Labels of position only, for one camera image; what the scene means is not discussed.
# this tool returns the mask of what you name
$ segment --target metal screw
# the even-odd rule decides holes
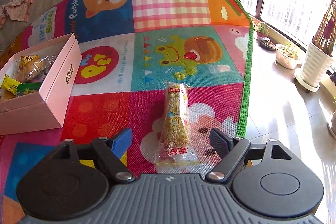
[[[119,180],[129,180],[133,177],[133,175],[129,172],[119,172],[115,175],[115,177]]]
[[[221,180],[225,177],[225,175],[221,172],[210,172],[208,176],[213,180]]]

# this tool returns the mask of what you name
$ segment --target pink box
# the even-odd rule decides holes
[[[67,34],[14,54],[0,70],[0,83],[5,74],[13,75],[16,60],[34,54],[41,57],[56,55],[57,58],[38,92],[0,103],[0,135],[63,126],[71,89],[82,60],[77,39],[73,33]]]

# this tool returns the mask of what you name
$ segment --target colorful play mat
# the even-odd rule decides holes
[[[64,0],[16,38],[0,67],[16,52],[72,32],[83,59],[63,128],[2,138],[0,193],[4,206],[11,205],[3,212],[18,205],[21,177],[66,138],[89,143],[130,127],[133,142],[122,160],[135,176],[205,175],[220,160],[210,129],[245,135],[253,25],[238,0]],[[153,164],[163,126],[163,80],[193,87],[189,124],[200,165]]]

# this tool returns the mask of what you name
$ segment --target sunlit floor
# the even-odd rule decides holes
[[[323,223],[334,224],[336,140],[328,132],[327,121],[336,104],[323,87],[307,94],[293,78],[294,70],[275,63],[275,52],[254,42],[246,138],[252,143],[278,139],[295,153],[324,185],[324,197],[315,215]]]

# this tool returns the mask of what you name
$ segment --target pink checkered square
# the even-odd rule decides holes
[[[208,25],[208,0],[132,0],[135,32]]]

